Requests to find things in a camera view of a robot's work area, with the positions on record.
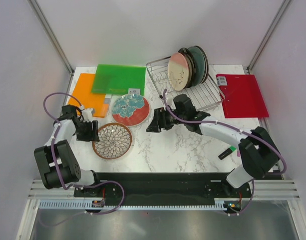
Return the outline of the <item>brown floral pattern plate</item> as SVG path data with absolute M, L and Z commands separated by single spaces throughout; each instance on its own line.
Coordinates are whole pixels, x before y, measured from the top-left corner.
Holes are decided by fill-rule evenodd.
M 92 143 L 93 151 L 102 159 L 113 160 L 125 155 L 132 145 L 129 128 L 121 123 L 108 123 L 97 131 L 99 141 Z

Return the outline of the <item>red blue flower plate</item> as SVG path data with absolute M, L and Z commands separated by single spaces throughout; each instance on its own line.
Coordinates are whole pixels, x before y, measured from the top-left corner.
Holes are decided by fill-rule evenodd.
M 141 124 L 150 113 L 148 100 L 138 94 L 126 94 L 119 97 L 113 104 L 111 114 L 113 119 L 127 127 Z

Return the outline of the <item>pink beige leaf plate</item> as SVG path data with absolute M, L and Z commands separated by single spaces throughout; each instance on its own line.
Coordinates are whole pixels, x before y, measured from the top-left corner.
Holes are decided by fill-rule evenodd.
M 185 88 L 188 81 L 188 63 L 183 54 L 176 52 L 171 55 L 168 62 L 168 80 L 176 91 Z

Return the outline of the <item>dark red rimmed beige plate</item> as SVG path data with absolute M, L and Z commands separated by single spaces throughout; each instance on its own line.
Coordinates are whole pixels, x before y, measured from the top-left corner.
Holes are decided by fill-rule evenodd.
M 194 75 L 193 62 L 192 62 L 192 58 L 188 54 L 185 53 L 184 57 L 188 63 L 188 81 L 185 85 L 185 88 L 190 88 L 192 86 L 192 79 Z

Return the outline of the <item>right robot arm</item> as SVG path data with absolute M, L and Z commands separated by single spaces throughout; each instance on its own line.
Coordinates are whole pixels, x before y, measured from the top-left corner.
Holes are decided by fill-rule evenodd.
M 183 124 L 190 132 L 218 139 L 237 148 L 242 163 L 224 179 L 221 185 L 224 195 L 233 197 L 243 184 L 262 179 L 281 160 L 281 154 L 264 128 L 242 130 L 217 121 L 207 112 L 196 110 L 186 94 L 174 97 L 173 103 L 174 109 L 168 104 L 154 109 L 153 120 L 146 131 L 159 133 Z

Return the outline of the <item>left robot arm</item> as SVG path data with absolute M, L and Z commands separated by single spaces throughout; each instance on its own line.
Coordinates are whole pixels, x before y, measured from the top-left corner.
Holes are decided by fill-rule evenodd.
M 50 139 L 34 150 L 34 157 L 46 189 L 85 186 L 92 197 L 102 193 L 102 183 L 95 180 L 93 170 L 83 170 L 71 149 L 73 136 L 78 141 L 98 142 L 98 121 L 93 119 L 93 108 L 65 105 L 62 115 L 54 119 Z

